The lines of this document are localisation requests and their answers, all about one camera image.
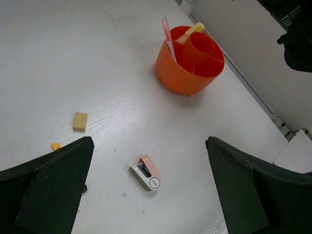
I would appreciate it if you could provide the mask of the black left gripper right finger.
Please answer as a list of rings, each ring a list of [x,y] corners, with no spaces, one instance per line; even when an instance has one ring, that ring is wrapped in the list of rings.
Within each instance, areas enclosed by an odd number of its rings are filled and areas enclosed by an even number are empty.
[[[210,166],[230,234],[310,234],[312,176],[206,140]]]

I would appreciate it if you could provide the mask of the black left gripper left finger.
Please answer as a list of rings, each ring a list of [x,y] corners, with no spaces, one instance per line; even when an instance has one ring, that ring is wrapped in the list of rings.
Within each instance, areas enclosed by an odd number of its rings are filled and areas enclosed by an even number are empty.
[[[94,152],[84,136],[0,173],[2,234],[70,234]]]

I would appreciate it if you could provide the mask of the yellow utility knife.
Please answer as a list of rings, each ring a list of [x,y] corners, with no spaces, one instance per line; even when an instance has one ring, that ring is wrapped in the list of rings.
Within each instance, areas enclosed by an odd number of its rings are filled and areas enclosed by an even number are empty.
[[[52,148],[53,151],[56,151],[56,150],[62,148],[62,146],[61,146],[60,143],[52,143],[51,144],[51,148]]]

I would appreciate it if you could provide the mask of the tan eraser block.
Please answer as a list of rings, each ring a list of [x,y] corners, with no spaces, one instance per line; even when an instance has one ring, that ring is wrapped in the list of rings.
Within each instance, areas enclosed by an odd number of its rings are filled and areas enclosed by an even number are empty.
[[[74,116],[73,130],[84,132],[86,130],[87,117],[88,115],[86,113],[76,112]]]

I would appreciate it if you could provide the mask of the small pink white stapler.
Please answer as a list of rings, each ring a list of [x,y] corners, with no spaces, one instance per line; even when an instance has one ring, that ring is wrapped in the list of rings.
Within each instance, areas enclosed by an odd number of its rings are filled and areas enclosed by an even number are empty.
[[[129,170],[145,190],[151,192],[160,188],[162,177],[148,155],[140,157],[138,162],[129,167]]]

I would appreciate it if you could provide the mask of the yellow thick highlighter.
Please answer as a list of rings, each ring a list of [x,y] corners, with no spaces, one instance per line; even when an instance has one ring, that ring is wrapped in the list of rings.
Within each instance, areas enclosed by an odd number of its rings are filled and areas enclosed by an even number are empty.
[[[190,35],[194,32],[203,32],[205,30],[204,24],[201,22],[196,23],[192,27],[190,27],[182,36],[180,36],[178,39],[176,39],[177,42],[184,44],[187,39],[190,37]]]

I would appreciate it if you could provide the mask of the thin pink highlighter pen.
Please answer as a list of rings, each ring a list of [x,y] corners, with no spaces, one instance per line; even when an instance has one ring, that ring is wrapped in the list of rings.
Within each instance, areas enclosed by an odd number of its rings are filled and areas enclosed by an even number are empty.
[[[164,14],[162,14],[162,25],[163,25],[163,30],[164,30],[164,35],[165,35],[165,41],[167,43],[167,46],[169,48],[169,51],[171,53],[171,56],[173,60],[176,62],[176,55],[175,55],[175,50],[174,50],[174,45],[170,33],[170,27],[167,21],[167,18]]]

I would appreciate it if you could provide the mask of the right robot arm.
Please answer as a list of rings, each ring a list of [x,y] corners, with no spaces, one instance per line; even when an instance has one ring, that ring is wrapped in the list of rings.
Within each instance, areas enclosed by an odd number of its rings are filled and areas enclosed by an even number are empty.
[[[259,0],[286,30],[277,40],[284,46],[286,64],[301,72],[312,71],[312,2],[310,0]]]

